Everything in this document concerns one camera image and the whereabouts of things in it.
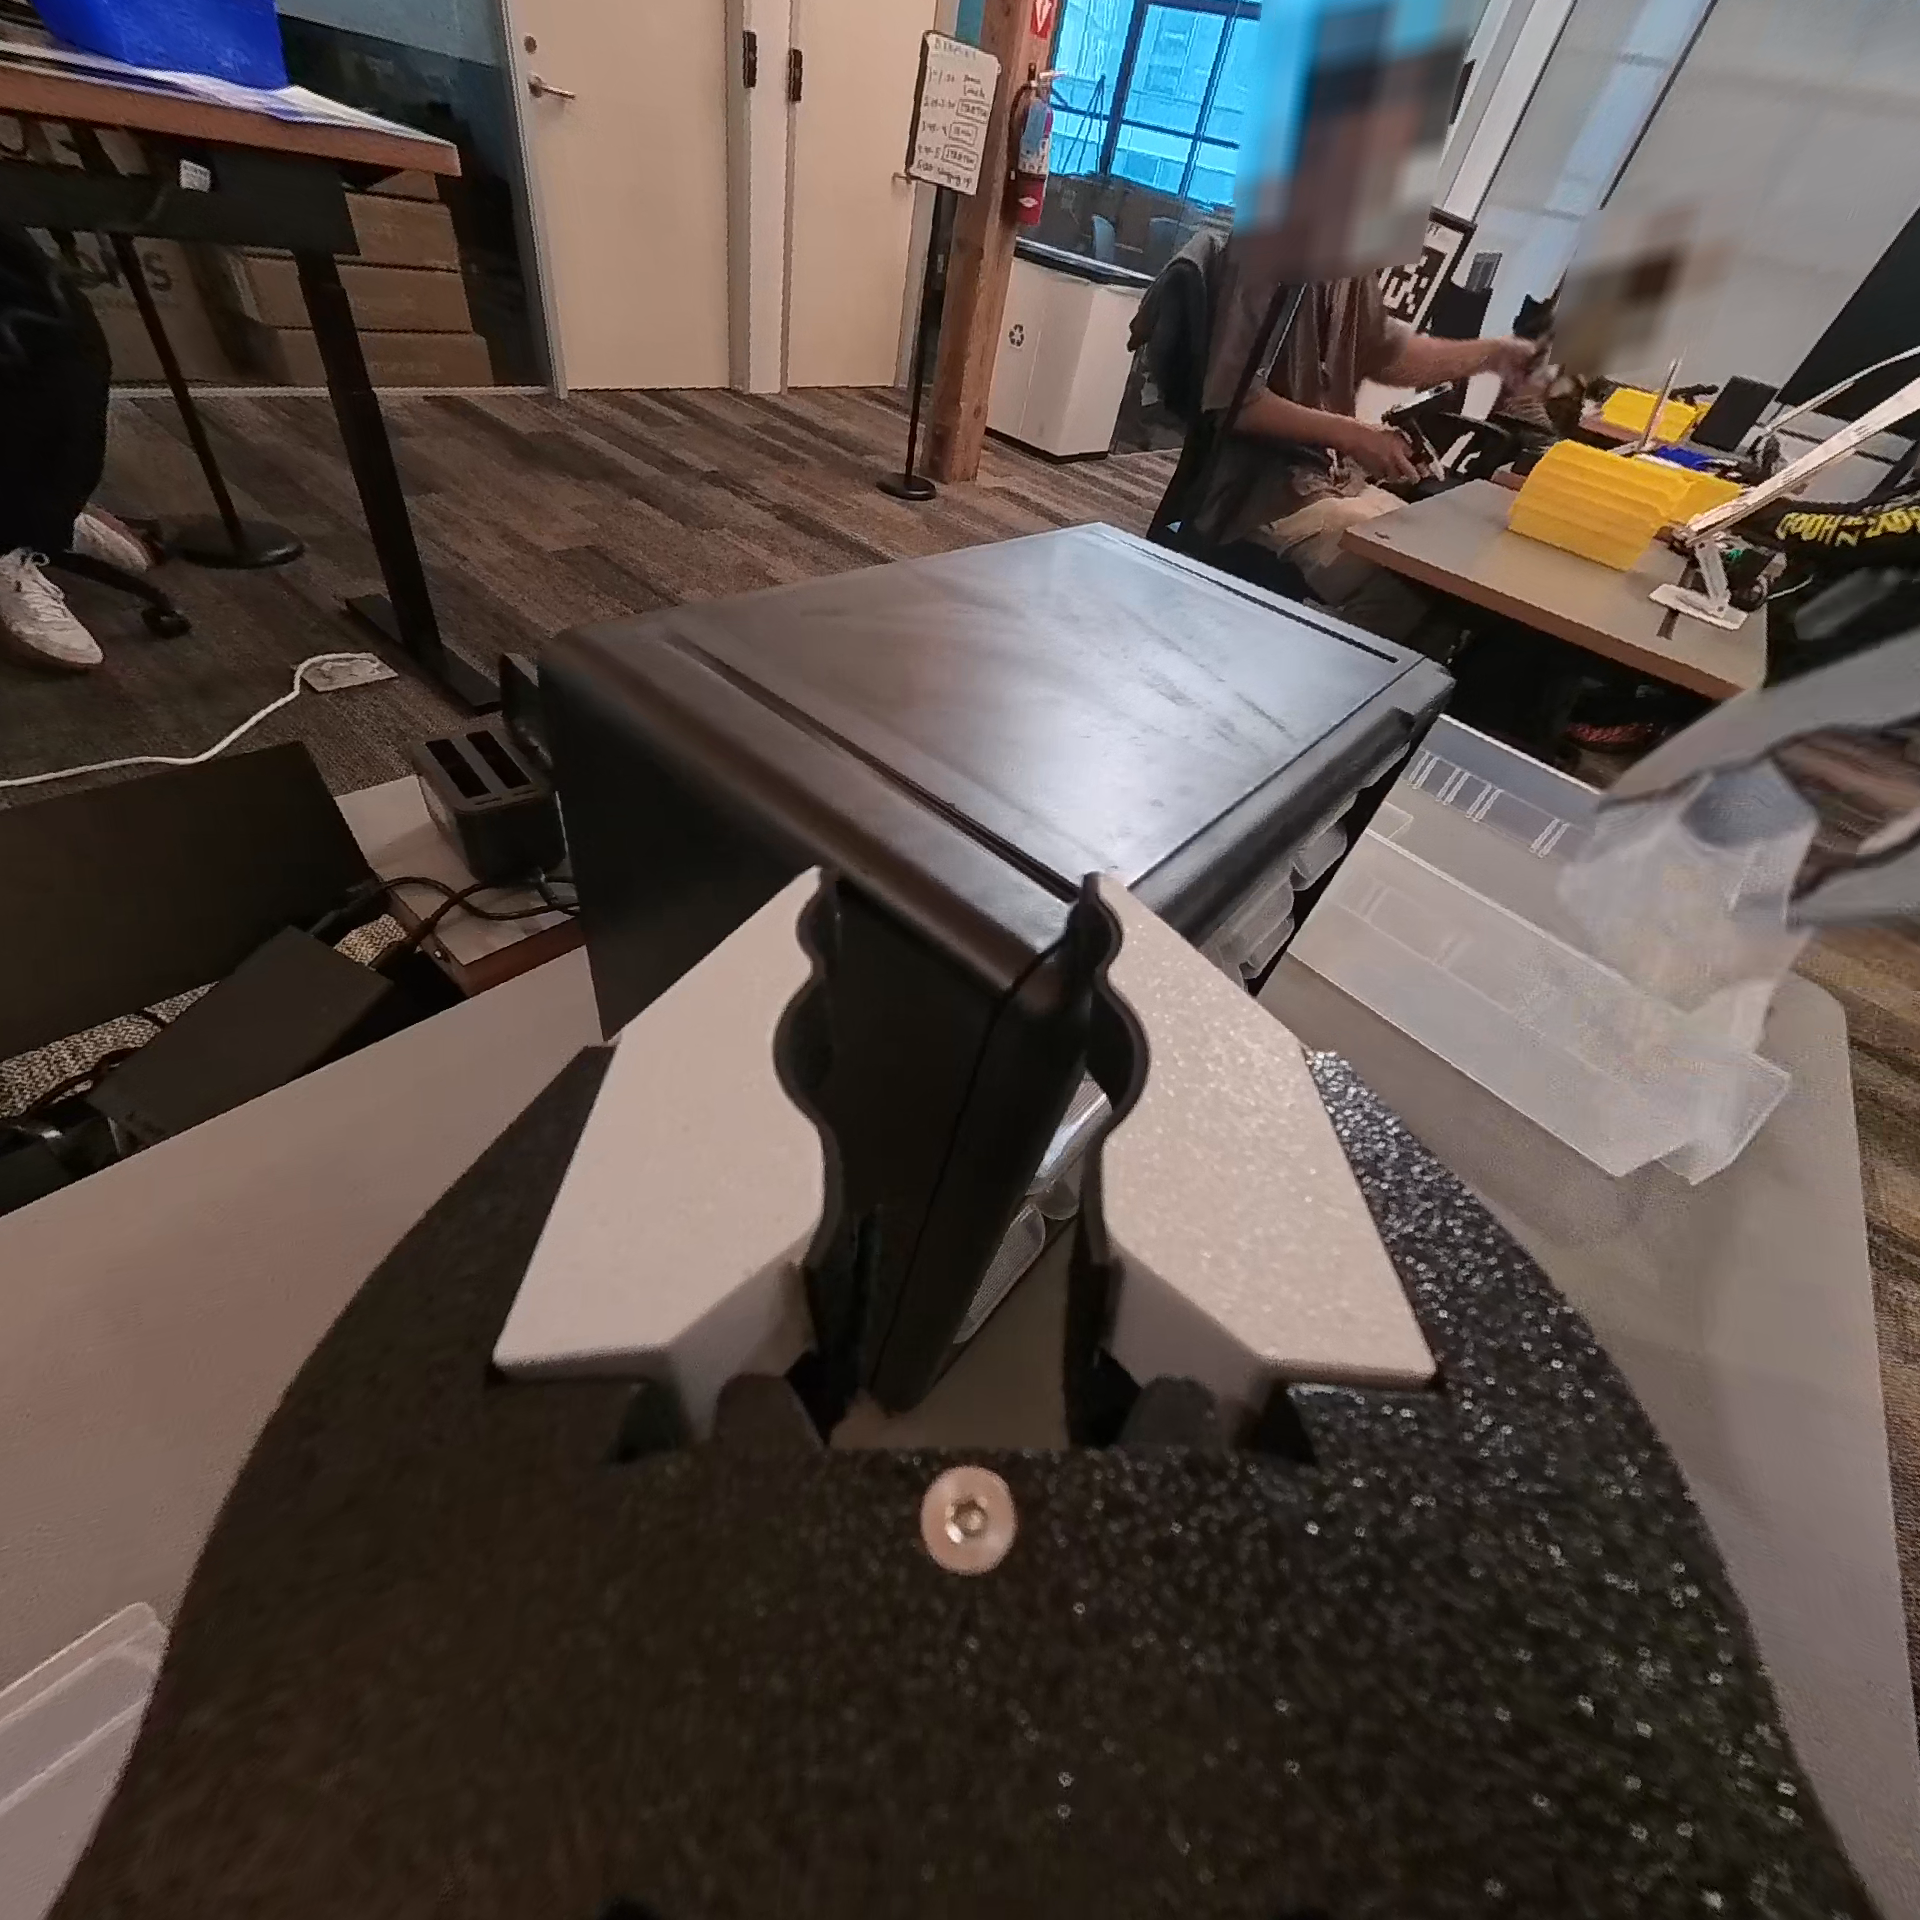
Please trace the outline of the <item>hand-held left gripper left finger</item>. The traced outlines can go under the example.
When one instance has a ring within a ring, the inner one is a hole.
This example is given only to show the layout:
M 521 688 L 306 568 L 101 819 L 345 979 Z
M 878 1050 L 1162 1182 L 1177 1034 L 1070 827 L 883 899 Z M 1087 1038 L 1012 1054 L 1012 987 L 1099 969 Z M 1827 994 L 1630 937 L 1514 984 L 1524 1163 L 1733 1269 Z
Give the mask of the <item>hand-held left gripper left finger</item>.
M 730 1381 L 806 1352 L 826 1153 L 778 1028 L 811 979 L 801 918 L 821 878 L 793 878 L 618 1034 L 497 1337 L 505 1378 L 665 1386 L 707 1433 Z

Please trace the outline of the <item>single clear plastic drawer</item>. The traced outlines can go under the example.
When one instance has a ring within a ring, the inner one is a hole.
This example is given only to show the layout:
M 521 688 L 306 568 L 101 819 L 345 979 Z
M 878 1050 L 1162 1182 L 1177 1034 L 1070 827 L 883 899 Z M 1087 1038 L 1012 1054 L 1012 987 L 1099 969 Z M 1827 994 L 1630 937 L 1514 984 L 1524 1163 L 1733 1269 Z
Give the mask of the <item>single clear plastic drawer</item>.
M 1609 969 L 1753 1050 L 1807 933 L 1791 886 L 1817 816 L 1770 761 L 1605 805 L 1558 893 Z

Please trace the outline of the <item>large clear plastic bin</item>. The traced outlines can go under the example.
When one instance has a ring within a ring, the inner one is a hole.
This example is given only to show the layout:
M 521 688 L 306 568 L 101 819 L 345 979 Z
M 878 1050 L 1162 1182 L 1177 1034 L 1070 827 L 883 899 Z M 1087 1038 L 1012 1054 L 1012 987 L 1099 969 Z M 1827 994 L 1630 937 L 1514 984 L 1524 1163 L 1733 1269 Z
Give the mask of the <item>large clear plastic bin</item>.
M 1599 801 L 1438 721 L 1289 956 L 1599 1170 L 1705 1184 L 1789 1075 L 1598 960 L 1558 884 Z

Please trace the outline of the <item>black drawer cabinet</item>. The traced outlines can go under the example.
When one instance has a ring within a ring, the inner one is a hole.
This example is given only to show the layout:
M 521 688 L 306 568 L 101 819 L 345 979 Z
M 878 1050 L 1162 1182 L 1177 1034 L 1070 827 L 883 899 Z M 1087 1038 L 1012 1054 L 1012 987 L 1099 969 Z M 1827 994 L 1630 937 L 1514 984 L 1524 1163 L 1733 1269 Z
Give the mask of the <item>black drawer cabinet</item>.
M 819 872 L 815 1374 L 925 1400 L 1070 1099 L 1122 1057 L 1109 874 L 1194 941 L 1362 827 L 1452 696 L 1426 657 L 1110 525 L 577 628 L 542 664 L 612 1036 Z

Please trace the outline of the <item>slanted white board stand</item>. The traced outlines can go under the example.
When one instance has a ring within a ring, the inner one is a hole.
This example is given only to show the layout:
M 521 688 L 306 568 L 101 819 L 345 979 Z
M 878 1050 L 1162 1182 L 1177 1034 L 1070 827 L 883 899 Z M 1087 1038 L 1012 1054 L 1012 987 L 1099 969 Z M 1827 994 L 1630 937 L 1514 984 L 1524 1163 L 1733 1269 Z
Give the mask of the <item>slanted white board stand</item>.
M 1851 458 L 1863 443 L 1915 416 L 1917 379 L 1910 377 L 1892 395 L 1865 410 L 1855 421 L 1833 430 L 1807 452 L 1743 486 L 1686 521 L 1663 528 L 1663 539 L 1686 561 L 1682 582 L 1657 585 L 1651 601 L 1718 632 L 1735 632 L 1743 622 L 1725 571 L 1725 554 L 1735 531 L 1757 523 L 1767 538 L 1781 538 L 1783 523 L 1796 513 L 1813 483 Z

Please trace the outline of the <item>grey top desk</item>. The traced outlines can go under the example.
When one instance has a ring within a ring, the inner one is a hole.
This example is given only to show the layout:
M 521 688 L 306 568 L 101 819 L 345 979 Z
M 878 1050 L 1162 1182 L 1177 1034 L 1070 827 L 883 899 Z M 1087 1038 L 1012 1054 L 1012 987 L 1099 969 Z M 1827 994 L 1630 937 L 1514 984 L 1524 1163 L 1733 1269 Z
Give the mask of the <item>grey top desk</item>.
M 1457 657 L 1457 721 L 1549 753 L 1578 686 L 1603 669 L 1693 706 L 1765 681 L 1761 616 L 1727 632 L 1655 600 L 1686 571 L 1667 542 L 1611 570 L 1514 534 L 1509 500 L 1492 483 L 1467 483 L 1355 523 L 1339 539 L 1357 562 L 1431 595 L 1467 633 Z

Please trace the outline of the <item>black flat box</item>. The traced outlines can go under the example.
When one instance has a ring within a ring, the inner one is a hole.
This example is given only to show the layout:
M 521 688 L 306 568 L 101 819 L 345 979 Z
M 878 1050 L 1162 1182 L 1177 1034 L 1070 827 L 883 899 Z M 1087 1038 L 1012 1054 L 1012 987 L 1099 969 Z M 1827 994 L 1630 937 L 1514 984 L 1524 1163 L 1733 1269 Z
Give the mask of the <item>black flat box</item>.
M 386 1038 L 397 987 L 306 931 L 286 929 L 180 1011 L 84 1096 L 124 1150 L 234 1114 Z

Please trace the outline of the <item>black flat panel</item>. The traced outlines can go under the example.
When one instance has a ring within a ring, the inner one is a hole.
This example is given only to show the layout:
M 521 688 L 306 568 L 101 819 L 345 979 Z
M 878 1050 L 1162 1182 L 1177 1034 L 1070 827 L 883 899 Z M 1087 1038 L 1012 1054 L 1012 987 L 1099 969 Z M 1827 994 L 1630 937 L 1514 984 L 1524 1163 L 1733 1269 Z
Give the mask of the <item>black flat panel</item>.
M 302 742 L 3 811 L 3 1057 L 228 976 L 373 868 Z

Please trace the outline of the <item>black round base stand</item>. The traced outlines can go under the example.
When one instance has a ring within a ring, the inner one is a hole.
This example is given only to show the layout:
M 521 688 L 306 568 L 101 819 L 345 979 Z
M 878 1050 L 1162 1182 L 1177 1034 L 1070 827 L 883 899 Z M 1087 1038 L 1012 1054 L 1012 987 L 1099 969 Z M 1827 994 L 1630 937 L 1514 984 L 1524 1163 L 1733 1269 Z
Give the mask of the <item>black round base stand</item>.
M 303 557 L 303 542 L 299 538 L 274 521 L 247 520 L 235 507 L 198 405 L 179 364 L 162 358 L 159 372 L 212 504 L 211 514 L 159 520 L 158 539 L 162 552 L 174 561 L 205 570 L 279 570 L 299 562 Z

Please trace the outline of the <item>white recycling bin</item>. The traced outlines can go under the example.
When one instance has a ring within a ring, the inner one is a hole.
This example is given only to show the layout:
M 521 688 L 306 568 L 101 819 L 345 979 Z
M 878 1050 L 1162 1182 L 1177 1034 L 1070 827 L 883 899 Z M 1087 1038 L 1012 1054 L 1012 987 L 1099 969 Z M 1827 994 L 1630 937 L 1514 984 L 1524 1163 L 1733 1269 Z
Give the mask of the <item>white recycling bin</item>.
M 1051 246 L 1020 246 L 991 370 L 987 430 L 1059 464 L 1105 460 L 1135 352 L 1148 280 Z

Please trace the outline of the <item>black chair wheel base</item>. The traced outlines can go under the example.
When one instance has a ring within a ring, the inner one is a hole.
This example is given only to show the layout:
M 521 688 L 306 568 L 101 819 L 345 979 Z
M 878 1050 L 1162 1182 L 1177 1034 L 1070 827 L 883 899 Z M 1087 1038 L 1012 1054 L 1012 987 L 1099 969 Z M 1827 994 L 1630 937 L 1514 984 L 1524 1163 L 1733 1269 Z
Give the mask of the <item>black chair wheel base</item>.
M 141 627 L 158 640 L 175 640 L 194 632 L 193 620 L 146 571 L 132 571 L 77 552 L 57 554 L 45 568 L 135 601 Z

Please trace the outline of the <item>stack of cardboard boxes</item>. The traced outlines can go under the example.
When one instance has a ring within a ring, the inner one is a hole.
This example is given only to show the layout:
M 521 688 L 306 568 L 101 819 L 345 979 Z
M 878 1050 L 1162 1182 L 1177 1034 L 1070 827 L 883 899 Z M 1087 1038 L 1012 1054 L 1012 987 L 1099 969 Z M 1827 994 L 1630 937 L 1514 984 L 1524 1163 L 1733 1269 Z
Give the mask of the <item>stack of cardboard boxes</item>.
M 369 372 L 380 388 L 489 388 L 489 346 L 473 322 L 449 205 L 425 176 L 350 195 L 362 257 L 339 260 Z M 293 257 L 266 246 L 135 242 L 159 329 L 194 386 L 315 392 L 325 370 Z M 103 325 L 113 377 L 158 385 L 159 358 L 129 276 L 95 234 L 73 241 L 71 266 Z

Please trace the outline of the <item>whiteboard sign stand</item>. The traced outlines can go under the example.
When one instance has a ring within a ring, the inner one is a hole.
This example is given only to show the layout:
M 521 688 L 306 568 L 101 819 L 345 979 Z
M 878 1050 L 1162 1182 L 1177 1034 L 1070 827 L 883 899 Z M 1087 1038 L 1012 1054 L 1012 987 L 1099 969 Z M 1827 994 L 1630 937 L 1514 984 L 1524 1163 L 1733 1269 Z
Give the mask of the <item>whiteboard sign stand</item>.
M 922 36 L 915 121 L 905 144 L 903 176 L 931 189 L 925 246 L 922 251 L 918 299 L 910 317 L 908 427 L 903 462 L 878 481 L 878 492 L 923 506 L 937 484 L 922 470 L 922 406 L 937 329 L 945 313 L 954 224 L 959 202 L 980 182 L 991 107 L 998 88 L 994 56 L 945 33 Z

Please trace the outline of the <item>wooden edged desk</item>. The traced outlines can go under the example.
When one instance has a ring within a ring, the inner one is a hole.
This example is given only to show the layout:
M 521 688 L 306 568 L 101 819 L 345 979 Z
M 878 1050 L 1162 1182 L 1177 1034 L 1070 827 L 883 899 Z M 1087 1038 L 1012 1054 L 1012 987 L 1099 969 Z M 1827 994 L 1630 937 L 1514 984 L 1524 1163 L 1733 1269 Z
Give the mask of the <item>wooden edged desk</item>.
M 77 166 L 5 162 L 5 216 L 47 234 L 98 234 L 116 254 L 158 350 L 167 344 L 135 242 L 158 238 L 293 257 L 317 341 L 325 392 L 374 549 L 381 592 L 345 600 L 390 666 L 438 686 L 469 714 L 497 709 L 497 678 L 449 650 L 425 579 L 369 358 L 339 260 L 362 244 L 350 181 L 461 172 L 453 144 L 334 104 L 293 104 L 193 78 L 83 60 L 5 40 L 3 110 L 71 130 Z

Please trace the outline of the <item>small blue bin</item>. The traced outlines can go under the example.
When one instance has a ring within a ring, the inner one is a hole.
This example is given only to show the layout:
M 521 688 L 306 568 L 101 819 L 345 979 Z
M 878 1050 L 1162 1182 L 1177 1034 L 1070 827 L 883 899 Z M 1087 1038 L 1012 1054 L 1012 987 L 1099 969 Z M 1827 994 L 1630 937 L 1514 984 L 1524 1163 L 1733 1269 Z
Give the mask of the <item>small blue bin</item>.
M 286 89 L 274 3 L 35 3 L 38 24 L 65 49 L 110 62 Z

